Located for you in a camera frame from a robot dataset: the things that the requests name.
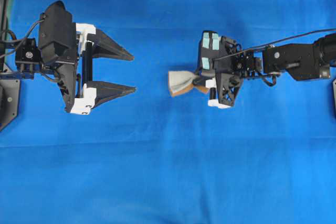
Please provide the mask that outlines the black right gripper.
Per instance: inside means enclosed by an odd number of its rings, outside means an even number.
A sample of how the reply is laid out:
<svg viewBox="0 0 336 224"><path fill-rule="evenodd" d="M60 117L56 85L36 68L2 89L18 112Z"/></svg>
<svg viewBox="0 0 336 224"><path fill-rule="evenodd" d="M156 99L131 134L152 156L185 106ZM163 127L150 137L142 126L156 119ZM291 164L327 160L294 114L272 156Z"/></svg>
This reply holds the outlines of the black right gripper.
<svg viewBox="0 0 336 224"><path fill-rule="evenodd" d="M198 76L193 80L194 86L210 89L208 106L219 109L234 106L243 84L243 78L232 72L216 72L215 70L205 70L204 77L202 77L201 69L196 69L194 74Z"/></svg>

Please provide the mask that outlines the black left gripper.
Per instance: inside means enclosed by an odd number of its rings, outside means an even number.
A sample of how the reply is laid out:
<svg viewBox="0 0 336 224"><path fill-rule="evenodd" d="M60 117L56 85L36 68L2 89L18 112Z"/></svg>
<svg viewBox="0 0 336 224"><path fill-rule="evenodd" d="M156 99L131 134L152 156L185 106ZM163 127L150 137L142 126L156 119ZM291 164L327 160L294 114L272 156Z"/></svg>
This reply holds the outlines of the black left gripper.
<svg viewBox="0 0 336 224"><path fill-rule="evenodd" d="M65 103L65 110L71 114L88 115L92 108L105 102L134 93L136 87L124 86L104 81L92 81L91 88L88 82L82 82L83 74L78 73L79 57L88 58L90 47L93 46L93 58L111 58L132 61L134 56L111 39L102 30L92 24L76 23L76 61L55 63L55 76Z"/></svg>

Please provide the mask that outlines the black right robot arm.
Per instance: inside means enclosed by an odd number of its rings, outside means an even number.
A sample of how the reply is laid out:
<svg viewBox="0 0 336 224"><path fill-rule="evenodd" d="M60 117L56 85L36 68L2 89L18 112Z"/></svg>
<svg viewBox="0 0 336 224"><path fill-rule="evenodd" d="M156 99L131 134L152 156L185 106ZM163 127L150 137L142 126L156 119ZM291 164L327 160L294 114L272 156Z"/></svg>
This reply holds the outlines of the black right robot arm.
<svg viewBox="0 0 336 224"><path fill-rule="evenodd" d="M335 34L321 37L311 44L271 42L242 49L231 38L206 30L199 42L196 87L210 91L208 105L218 108L234 106L244 80L261 79L273 87L287 72L296 81L329 79L335 67Z"/></svg>

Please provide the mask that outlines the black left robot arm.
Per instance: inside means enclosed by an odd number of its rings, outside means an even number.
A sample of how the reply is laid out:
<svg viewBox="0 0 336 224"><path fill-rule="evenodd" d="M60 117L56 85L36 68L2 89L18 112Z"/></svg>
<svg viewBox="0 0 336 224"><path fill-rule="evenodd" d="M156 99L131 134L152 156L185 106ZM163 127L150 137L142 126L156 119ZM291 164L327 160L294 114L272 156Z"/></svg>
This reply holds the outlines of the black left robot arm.
<svg viewBox="0 0 336 224"><path fill-rule="evenodd" d="M33 38L7 42L8 47L18 47L15 52L17 71L2 72L1 80L33 79L39 73L57 84L65 111L80 115L88 115L93 108L136 91L135 87L92 79L94 58L132 61L134 57L128 51L91 24L77 23L76 36L76 45L63 50L62 56L57 55L51 63L43 62L45 53Z"/></svg>

